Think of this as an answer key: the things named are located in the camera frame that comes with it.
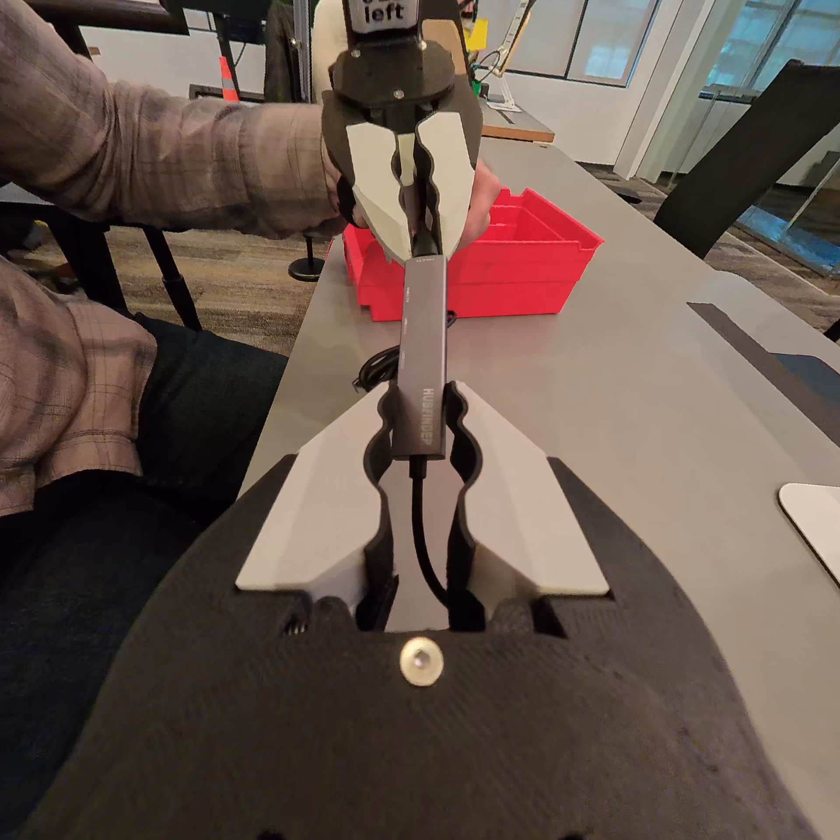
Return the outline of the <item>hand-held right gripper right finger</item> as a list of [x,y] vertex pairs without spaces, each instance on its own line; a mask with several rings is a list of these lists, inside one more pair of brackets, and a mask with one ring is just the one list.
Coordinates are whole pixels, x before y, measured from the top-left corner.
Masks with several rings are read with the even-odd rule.
[[541,447],[462,381],[447,384],[446,424],[463,482],[447,542],[449,629],[482,631],[509,600],[609,595]]

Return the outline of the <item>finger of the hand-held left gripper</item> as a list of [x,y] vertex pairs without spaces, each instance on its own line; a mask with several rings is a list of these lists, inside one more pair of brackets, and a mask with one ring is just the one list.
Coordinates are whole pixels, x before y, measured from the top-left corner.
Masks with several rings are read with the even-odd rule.
[[401,162],[398,134],[373,123],[348,127],[353,197],[386,257],[400,266],[413,256],[413,234],[396,172]]
[[460,115],[433,112],[415,135],[425,168],[427,219],[438,252],[450,258],[464,233],[475,177]]

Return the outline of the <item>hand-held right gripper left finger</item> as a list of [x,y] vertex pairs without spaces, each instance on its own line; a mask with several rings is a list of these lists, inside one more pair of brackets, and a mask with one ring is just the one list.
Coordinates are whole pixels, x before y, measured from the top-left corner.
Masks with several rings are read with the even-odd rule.
[[377,385],[286,458],[289,470],[236,580],[242,592],[341,600],[382,631],[396,596],[392,521],[381,486],[393,462],[396,385]]

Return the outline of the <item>red plastic bin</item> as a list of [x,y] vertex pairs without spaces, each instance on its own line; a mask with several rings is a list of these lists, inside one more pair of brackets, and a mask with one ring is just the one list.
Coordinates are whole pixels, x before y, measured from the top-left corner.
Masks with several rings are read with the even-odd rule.
[[[448,309],[460,319],[556,314],[603,238],[526,189],[502,188],[487,231],[448,264]],[[358,304],[374,322],[398,321],[404,269],[364,228],[347,227],[343,253]]]

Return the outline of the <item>long silver usb hub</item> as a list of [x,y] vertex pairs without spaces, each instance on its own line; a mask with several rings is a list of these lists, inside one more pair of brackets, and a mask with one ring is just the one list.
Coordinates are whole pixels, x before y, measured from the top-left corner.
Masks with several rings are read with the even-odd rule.
[[447,267],[442,255],[405,264],[392,434],[396,460],[445,456]]

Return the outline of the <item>person's left forearm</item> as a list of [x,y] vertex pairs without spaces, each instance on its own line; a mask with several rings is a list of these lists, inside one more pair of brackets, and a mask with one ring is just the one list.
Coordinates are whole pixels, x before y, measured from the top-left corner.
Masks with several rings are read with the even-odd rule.
[[268,238],[346,226],[318,106],[110,82],[24,2],[1,4],[1,71],[2,179],[68,212]]

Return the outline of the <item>person's left hand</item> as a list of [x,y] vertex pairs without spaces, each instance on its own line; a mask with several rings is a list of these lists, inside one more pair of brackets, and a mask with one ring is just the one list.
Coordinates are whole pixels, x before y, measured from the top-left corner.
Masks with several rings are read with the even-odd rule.
[[[322,148],[322,164],[326,177],[330,206],[333,211],[346,221],[346,216],[340,210],[338,193],[341,174],[333,165],[329,153],[325,148]],[[472,186],[469,211],[463,233],[458,242],[458,250],[469,247],[487,231],[490,225],[490,210],[501,192],[499,179],[481,158],[476,163]]]

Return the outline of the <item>grey background table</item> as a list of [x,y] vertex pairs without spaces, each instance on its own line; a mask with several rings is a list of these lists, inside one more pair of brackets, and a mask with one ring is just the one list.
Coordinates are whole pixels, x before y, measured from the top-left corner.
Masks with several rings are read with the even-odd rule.
[[479,96],[483,139],[552,144],[555,132],[524,111],[511,98],[499,94]]

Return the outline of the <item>black stanchion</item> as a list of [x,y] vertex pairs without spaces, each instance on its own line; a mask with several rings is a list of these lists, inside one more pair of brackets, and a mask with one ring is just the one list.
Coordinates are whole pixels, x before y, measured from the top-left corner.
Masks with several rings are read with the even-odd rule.
[[325,259],[315,255],[313,237],[304,233],[303,241],[306,246],[306,255],[294,259],[288,267],[290,278],[307,283],[318,282],[325,265]]

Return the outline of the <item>person's plaid shirt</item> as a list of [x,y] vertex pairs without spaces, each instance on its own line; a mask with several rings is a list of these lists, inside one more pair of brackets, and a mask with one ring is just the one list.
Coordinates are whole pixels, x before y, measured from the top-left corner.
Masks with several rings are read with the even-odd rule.
[[140,476],[140,403],[156,353],[136,321],[2,259],[2,517],[81,471]]

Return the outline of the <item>white document stand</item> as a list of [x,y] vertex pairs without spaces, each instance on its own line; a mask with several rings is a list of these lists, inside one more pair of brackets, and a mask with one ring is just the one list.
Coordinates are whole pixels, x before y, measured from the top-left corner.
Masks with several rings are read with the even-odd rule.
[[839,487],[788,483],[778,491],[786,517],[839,585]]

